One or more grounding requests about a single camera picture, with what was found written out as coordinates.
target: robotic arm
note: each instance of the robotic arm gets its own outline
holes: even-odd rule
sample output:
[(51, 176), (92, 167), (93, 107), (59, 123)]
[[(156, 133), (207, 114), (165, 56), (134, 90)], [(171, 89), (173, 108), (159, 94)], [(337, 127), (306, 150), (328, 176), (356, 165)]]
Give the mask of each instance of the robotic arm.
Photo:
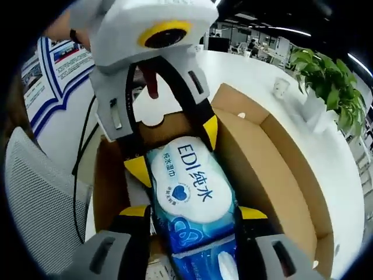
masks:
[[(195, 128), (202, 127), (213, 115), (205, 74), (195, 52), (188, 49), (198, 44), (217, 17), (210, 0), (79, 0), (71, 7), (71, 26), (89, 31), (96, 63), (90, 80), (98, 100), (98, 123), (109, 140), (119, 143), (124, 160), (146, 152), (138, 138), (132, 108), (131, 83), (137, 64), (146, 64), (163, 77)], [(113, 103), (117, 105), (120, 125), (112, 116)], [(212, 150), (209, 136), (202, 133), (203, 129), (200, 132)], [(144, 279), (151, 210), (137, 209), (139, 216), (130, 211), (124, 210), (110, 231), (98, 233), (79, 247), (61, 279)], [(282, 234), (251, 239), (245, 236), (242, 240), (251, 240), (262, 256), (266, 279), (285, 278), (274, 242), (282, 244), (281, 249), (293, 265), (289, 278), (321, 279), (304, 265), (306, 256)], [(241, 246), (241, 252), (251, 254), (247, 249), (245, 244)], [(243, 267), (251, 265), (246, 258), (241, 260), (245, 260)]]

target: green leaves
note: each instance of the green leaves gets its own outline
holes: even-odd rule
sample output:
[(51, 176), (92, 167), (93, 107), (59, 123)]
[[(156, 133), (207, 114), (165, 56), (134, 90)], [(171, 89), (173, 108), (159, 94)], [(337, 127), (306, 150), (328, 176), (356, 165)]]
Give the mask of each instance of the green leaves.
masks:
[(351, 70), (344, 64), (344, 62), (340, 59), (337, 59), (337, 67), (340, 69), (341, 73), (347, 78), (348, 82), (350, 83), (357, 83), (354, 74), (352, 74)]
[(312, 62), (312, 56), (307, 52), (303, 52), (303, 50), (299, 50), (291, 55), (290, 63), (293, 64), (296, 60), (310, 63)]
[(339, 90), (332, 85), (332, 90), (328, 95), (328, 99), (326, 100), (326, 109), (327, 110), (335, 110), (338, 109), (339, 103)]
[(348, 127), (351, 127), (351, 125), (352, 125), (352, 121), (351, 121), (350, 115), (348, 111), (344, 107), (342, 107), (341, 113), (338, 119), (338, 129), (343, 130), (343, 131), (349, 130)]
[(299, 90), (303, 93), (304, 77), (305, 87), (311, 87), (316, 96), (325, 101), (327, 110), (339, 114), (338, 128), (360, 135), (365, 123), (366, 105), (355, 88), (356, 78), (346, 64), (340, 59), (334, 63), (326, 55), (304, 48), (297, 48), (290, 62), (296, 69)]

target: wet wipes package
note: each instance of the wet wipes package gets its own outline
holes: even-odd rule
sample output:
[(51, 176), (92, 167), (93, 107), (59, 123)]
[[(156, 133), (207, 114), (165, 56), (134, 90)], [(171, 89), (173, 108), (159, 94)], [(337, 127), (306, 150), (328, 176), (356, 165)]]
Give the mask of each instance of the wet wipes package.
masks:
[(234, 192), (199, 139), (180, 137), (147, 153), (154, 210), (172, 253), (224, 238), (234, 231)]
[(173, 254), (184, 280), (238, 280), (234, 235), (188, 252)]

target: white cup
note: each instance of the white cup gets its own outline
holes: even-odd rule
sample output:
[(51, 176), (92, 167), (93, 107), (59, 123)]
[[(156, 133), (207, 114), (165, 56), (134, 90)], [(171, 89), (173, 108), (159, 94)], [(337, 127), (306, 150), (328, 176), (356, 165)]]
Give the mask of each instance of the white cup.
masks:
[(273, 95), (278, 99), (283, 99), (290, 83), (283, 78), (276, 78), (275, 85), (273, 86)]

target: office chair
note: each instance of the office chair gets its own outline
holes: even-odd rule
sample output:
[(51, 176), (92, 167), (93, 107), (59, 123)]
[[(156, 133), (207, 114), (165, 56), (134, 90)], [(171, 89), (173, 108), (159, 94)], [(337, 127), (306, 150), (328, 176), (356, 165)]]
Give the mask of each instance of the office chair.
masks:
[[(73, 219), (73, 176), (47, 158), (20, 127), (6, 147), (4, 173), (8, 207), (24, 245), (46, 274), (61, 272), (80, 245)], [(76, 218), (83, 239), (90, 195), (91, 188), (78, 182)]]

